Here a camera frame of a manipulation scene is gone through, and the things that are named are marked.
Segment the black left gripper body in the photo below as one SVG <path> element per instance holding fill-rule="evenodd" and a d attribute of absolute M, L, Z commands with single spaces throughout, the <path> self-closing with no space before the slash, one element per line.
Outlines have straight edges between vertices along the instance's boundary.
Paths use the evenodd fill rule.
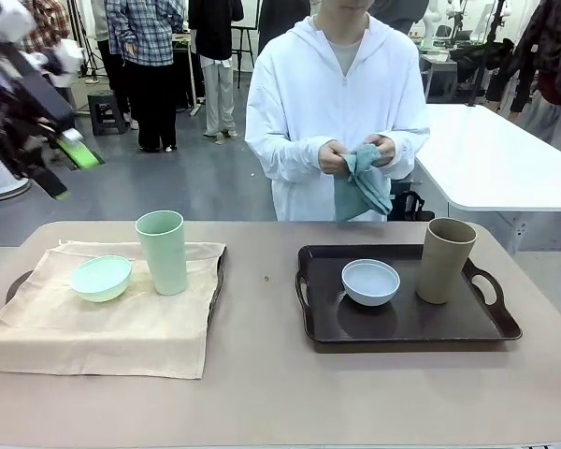
<path fill-rule="evenodd" d="M 30 179 L 32 166 L 47 168 L 42 151 L 30 138 L 52 141 L 70 128 L 70 104 L 43 73 L 65 73 L 64 58 L 55 48 L 26 53 L 0 46 L 0 162 L 17 179 Z"/>

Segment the person's right hand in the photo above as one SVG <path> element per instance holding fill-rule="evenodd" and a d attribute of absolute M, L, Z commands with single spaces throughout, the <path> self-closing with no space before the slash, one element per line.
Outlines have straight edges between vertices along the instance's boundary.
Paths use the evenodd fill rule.
<path fill-rule="evenodd" d="M 344 177 L 348 171 L 346 153 L 347 149 L 336 140 L 325 143 L 318 152 L 320 170 L 327 175 Z"/>

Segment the person's left hand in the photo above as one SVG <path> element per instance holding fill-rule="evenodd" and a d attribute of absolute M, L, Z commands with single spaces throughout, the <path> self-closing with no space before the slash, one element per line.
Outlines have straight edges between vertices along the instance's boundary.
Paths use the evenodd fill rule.
<path fill-rule="evenodd" d="M 366 144 L 373 144 L 379 154 L 378 160 L 374 163 L 375 167 L 386 167 L 392 163 L 396 156 L 396 145 L 388 137 L 373 134 L 366 138 Z"/>

